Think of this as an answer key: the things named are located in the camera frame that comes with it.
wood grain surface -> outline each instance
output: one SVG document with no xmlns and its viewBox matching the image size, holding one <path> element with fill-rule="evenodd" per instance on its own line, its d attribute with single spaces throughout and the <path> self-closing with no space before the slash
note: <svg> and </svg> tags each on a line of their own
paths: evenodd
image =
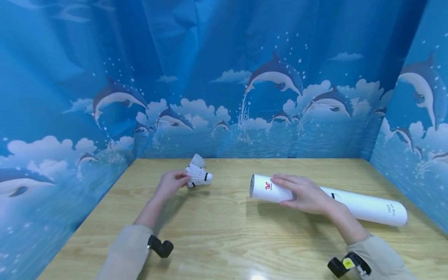
<svg viewBox="0 0 448 280">
<path fill-rule="evenodd" d="M 110 244 L 125 225 L 133 223 L 160 176 L 185 168 L 189 161 L 136 160 L 39 279 L 94 279 Z M 402 202 L 409 212 L 405 227 L 363 224 L 387 241 L 418 279 L 447 279 L 447 236 L 362 159 L 206 162 L 213 183 L 183 188 L 167 203 L 157 226 L 161 228 L 158 236 L 170 240 L 174 251 L 168 259 L 151 254 L 139 279 L 333 279 L 327 263 L 345 255 L 345 244 L 333 225 L 321 216 L 249 198 L 253 173 L 307 176 L 320 186 Z"/>
</svg>

shuttlecock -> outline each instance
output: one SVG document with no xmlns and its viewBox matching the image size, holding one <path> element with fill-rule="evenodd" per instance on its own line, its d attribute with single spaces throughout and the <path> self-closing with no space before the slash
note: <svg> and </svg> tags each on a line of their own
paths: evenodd
<svg viewBox="0 0 448 280">
<path fill-rule="evenodd" d="M 195 164 L 190 164 L 185 170 L 188 176 L 191 176 L 190 182 L 188 182 L 188 187 L 193 188 L 197 185 L 207 185 L 213 180 L 213 175 L 205 171 L 204 168 L 200 168 Z"/>
<path fill-rule="evenodd" d="M 192 164 L 196 165 L 199 168 L 203 168 L 205 166 L 205 161 L 200 155 L 194 154 L 193 158 L 190 161 L 190 165 Z"/>
</svg>

dolphin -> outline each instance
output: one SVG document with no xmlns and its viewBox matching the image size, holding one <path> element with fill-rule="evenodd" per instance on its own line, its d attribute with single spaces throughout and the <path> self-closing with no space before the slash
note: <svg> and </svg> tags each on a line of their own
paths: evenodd
<svg viewBox="0 0 448 280">
<path fill-rule="evenodd" d="M 287 113 L 285 113 L 283 110 L 281 110 L 280 112 L 276 113 L 272 117 L 272 119 L 269 121 L 269 123 L 272 123 L 275 120 L 280 120 L 281 122 L 284 121 L 284 122 L 289 123 L 289 124 L 293 123 L 291 117 Z"/>
<path fill-rule="evenodd" d="M 217 128 L 222 128 L 223 130 L 227 130 L 228 132 L 230 132 L 230 128 L 229 128 L 228 124 L 225 121 L 220 121 L 219 123 L 217 123 L 213 127 L 212 131 L 215 131 Z"/>
<path fill-rule="evenodd" d="M 99 161 L 99 160 L 94 155 L 90 153 L 85 153 L 78 159 L 78 166 L 83 162 L 92 162 L 92 161 Z"/>
<path fill-rule="evenodd" d="M 282 62 L 275 51 L 272 52 L 272 60 L 258 67 L 250 76 L 244 94 L 253 90 L 256 82 L 271 81 L 280 91 L 291 89 L 298 95 L 303 95 L 303 82 L 299 72 L 291 65 Z"/>
<path fill-rule="evenodd" d="M 398 138 L 405 144 L 408 144 L 409 148 L 411 148 L 411 151 L 414 152 L 415 146 L 409 129 L 405 127 L 399 127 L 397 129 L 391 130 L 391 132 L 396 133 L 398 135 Z"/>
<path fill-rule="evenodd" d="M 427 61 L 405 65 L 398 78 L 414 86 L 418 101 L 421 101 L 417 106 L 426 108 L 434 129 L 438 130 L 448 113 L 448 91 L 434 69 L 434 51 L 431 51 Z"/>
<path fill-rule="evenodd" d="M 374 114 L 378 113 L 380 116 L 385 116 L 386 112 L 387 112 L 387 109 L 385 107 L 384 108 L 380 108 L 380 109 L 376 109 L 375 111 L 373 111 Z"/>
<path fill-rule="evenodd" d="M 55 183 L 44 175 L 25 168 L 0 169 L 0 195 L 16 197 L 30 188 L 51 186 Z"/>
<path fill-rule="evenodd" d="M 435 155 L 432 157 L 431 160 L 445 161 L 447 158 L 448 158 L 448 152 L 440 154 L 440 155 Z"/>
<path fill-rule="evenodd" d="M 96 123 L 98 123 L 99 116 L 103 113 L 100 109 L 110 103 L 119 102 L 127 107 L 131 107 L 135 103 L 147 109 L 146 100 L 137 89 L 117 83 L 109 76 L 107 78 L 109 83 L 93 99 L 93 115 Z"/>
<path fill-rule="evenodd" d="M 308 104 L 308 106 L 304 110 L 304 114 L 314 105 L 314 104 L 325 104 L 330 105 L 332 108 L 330 110 L 337 112 L 341 108 L 346 115 L 349 116 L 349 118 L 352 118 L 353 115 L 353 104 L 350 98 L 348 98 L 346 95 L 342 94 L 336 86 L 333 87 L 332 91 L 328 91 L 325 93 L 322 93 L 316 97 Z"/>
<path fill-rule="evenodd" d="M 137 126 L 134 129 L 134 133 L 136 133 L 138 131 L 143 131 L 143 132 L 146 132 L 146 133 L 154 133 L 154 129 L 152 128 L 152 126 L 147 127 L 146 125 L 143 125 L 141 123 L 137 124 Z"/>
<path fill-rule="evenodd" d="M 423 159 L 423 150 L 418 146 L 414 146 L 414 148 L 415 148 L 415 152 L 417 153 L 418 157 L 420 159 Z"/>
<path fill-rule="evenodd" d="M 184 116 L 179 115 L 168 104 L 168 108 L 163 110 L 159 114 L 159 118 L 157 119 L 157 126 L 160 126 L 160 121 L 167 121 L 171 126 L 184 126 L 194 131 L 193 125 L 189 120 L 187 120 Z"/>
</svg>

beige sleeve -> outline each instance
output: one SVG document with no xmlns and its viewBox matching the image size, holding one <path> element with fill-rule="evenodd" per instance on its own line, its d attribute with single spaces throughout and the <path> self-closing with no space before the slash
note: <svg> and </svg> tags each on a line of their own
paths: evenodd
<svg viewBox="0 0 448 280">
<path fill-rule="evenodd" d="M 136 280 L 148 257 L 152 231 L 142 225 L 126 226 L 115 239 L 97 280 Z"/>
<path fill-rule="evenodd" d="M 417 280 L 399 254 L 378 236 L 349 245 L 347 251 L 359 255 L 372 269 L 363 280 Z"/>
</svg>

white cylindrical tube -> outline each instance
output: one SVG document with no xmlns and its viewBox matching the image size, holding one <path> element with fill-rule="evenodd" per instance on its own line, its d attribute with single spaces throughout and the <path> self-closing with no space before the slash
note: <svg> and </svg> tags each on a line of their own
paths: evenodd
<svg viewBox="0 0 448 280">
<path fill-rule="evenodd" d="M 254 174 L 250 181 L 249 196 L 270 202 L 296 199 L 295 193 L 271 182 L 271 177 Z"/>
<path fill-rule="evenodd" d="M 398 201 L 320 187 L 329 196 L 345 204 L 359 220 L 402 227 L 408 222 L 408 212 Z"/>
<path fill-rule="evenodd" d="M 384 198 L 320 187 L 330 197 L 345 204 L 356 219 L 394 227 L 402 227 L 408 222 L 408 212 L 403 204 Z M 294 200 L 296 195 L 271 182 L 267 176 L 252 175 L 250 197 L 270 202 Z"/>
</svg>

